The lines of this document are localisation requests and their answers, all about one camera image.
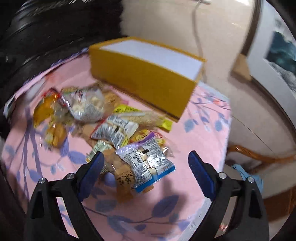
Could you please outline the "white label snack packet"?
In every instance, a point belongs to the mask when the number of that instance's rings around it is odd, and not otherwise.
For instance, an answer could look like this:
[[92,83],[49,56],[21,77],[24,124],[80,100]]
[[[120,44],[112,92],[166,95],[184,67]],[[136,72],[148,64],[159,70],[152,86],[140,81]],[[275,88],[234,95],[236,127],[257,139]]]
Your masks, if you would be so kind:
[[128,144],[138,127],[138,123],[125,120],[117,115],[110,115],[95,128],[90,137],[96,140],[109,141],[115,149],[120,149]]

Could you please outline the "dark carved wooden sofa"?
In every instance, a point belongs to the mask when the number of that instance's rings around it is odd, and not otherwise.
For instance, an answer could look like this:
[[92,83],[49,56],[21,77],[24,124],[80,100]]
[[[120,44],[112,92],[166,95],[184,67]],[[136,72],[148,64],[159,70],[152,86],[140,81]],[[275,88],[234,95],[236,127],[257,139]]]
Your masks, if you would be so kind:
[[1,106],[25,82],[121,37],[121,1],[1,1]]

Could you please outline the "yellow cardboard shoe box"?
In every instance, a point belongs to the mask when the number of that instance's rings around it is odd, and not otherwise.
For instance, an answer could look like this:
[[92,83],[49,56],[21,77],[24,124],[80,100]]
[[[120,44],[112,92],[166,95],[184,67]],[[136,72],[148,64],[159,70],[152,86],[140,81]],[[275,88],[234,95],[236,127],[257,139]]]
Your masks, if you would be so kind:
[[179,120],[201,79],[206,60],[189,52],[136,37],[93,44],[91,74]]

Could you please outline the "brown paper snack bag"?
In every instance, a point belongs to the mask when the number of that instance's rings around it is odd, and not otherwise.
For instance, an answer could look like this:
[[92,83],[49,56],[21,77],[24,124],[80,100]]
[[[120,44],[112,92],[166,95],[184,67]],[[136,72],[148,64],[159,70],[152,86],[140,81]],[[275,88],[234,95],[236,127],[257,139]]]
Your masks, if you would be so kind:
[[135,177],[128,163],[123,161],[114,149],[103,152],[104,166],[114,175],[116,183],[116,198],[119,203],[129,201],[133,198],[132,188]]

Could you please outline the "framed lotus painting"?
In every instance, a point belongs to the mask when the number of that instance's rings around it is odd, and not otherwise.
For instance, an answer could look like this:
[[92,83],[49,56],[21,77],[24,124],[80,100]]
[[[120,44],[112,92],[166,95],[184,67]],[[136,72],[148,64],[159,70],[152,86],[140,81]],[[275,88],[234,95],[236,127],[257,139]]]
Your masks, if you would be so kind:
[[256,80],[288,115],[295,115],[295,37],[268,1],[256,1],[248,39],[232,72]]

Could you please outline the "yellow green long packet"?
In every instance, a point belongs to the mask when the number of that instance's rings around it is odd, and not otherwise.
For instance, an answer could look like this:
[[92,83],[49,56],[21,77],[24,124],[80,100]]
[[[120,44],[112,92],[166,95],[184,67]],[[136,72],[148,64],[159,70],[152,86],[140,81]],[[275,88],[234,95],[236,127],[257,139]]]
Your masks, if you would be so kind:
[[173,122],[150,110],[139,110],[131,106],[121,104],[114,109],[113,114],[128,121],[138,123],[141,128],[161,128],[169,132]]

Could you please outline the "sesame bar clear wrapper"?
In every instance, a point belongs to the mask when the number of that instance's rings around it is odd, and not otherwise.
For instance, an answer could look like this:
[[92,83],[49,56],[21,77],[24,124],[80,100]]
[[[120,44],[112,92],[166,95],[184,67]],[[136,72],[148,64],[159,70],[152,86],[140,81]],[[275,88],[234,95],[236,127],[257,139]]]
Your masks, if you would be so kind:
[[154,113],[153,111],[134,111],[128,113],[117,113],[118,117],[138,123],[142,127],[157,127],[164,122],[164,117]]

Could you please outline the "yellow orange snack packet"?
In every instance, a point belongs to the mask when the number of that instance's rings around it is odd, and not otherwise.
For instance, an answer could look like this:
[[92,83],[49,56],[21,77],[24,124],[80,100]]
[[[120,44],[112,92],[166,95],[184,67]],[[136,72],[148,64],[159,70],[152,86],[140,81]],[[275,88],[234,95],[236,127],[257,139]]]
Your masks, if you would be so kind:
[[58,94],[48,94],[43,96],[42,100],[34,109],[33,127],[37,128],[45,119],[54,114],[55,104],[58,100]]

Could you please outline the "pink floral tablecloth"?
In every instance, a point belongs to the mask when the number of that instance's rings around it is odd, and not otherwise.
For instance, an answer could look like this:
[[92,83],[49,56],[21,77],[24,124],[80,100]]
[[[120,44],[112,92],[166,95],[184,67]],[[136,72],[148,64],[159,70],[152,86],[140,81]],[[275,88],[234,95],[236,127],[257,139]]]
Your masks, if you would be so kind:
[[[40,178],[60,180],[86,163],[91,146],[68,133],[62,147],[50,150],[43,134],[47,123],[33,127],[33,112],[42,95],[54,88],[85,87],[95,82],[86,54],[54,65],[25,83],[12,97],[13,125],[1,160],[22,211]],[[217,172],[224,165],[231,126],[230,101],[198,83],[177,123],[169,132],[138,130],[119,150],[99,148],[121,167],[134,172],[131,197],[119,200],[127,176],[111,171],[100,178],[82,205],[105,240],[188,240],[204,218],[211,201],[201,191],[188,164],[195,151]]]

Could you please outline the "blue cloth on chair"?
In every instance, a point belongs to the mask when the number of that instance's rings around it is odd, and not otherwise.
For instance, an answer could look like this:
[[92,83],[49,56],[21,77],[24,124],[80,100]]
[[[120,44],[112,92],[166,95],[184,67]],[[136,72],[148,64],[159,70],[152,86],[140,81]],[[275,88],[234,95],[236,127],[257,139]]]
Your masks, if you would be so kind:
[[252,177],[255,180],[260,193],[261,194],[263,193],[264,181],[263,181],[263,179],[259,175],[254,175],[254,174],[247,173],[244,170],[244,168],[241,165],[239,165],[239,164],[233,164],[233,165],[231,165],[231,168],[233,168],[234,170],[236,170],[240,174],[240,176],[241,176],[241,178],[243,180],[247,179],[248,177]]

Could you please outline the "blue silver nut packet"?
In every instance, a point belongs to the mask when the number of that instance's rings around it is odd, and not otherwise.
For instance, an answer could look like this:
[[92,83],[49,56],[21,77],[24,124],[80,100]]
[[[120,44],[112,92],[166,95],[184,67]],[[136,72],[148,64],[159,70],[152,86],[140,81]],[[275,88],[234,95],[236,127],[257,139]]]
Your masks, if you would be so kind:
[[144,140],[126,145],[115,153],[130,165],[135,177],[133,188],[137,193],[175,171],[175,165],[165,156],[152,133]]

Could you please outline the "white balls snack bag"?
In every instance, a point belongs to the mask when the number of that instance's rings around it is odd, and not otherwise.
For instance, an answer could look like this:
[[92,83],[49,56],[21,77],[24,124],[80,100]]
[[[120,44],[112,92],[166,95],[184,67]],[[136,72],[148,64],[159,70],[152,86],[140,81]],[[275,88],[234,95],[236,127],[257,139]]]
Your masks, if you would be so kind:
[[101,120],[105,112],[105,99],[96,87],[64,88],[61,99],[75,120],[94,123]]

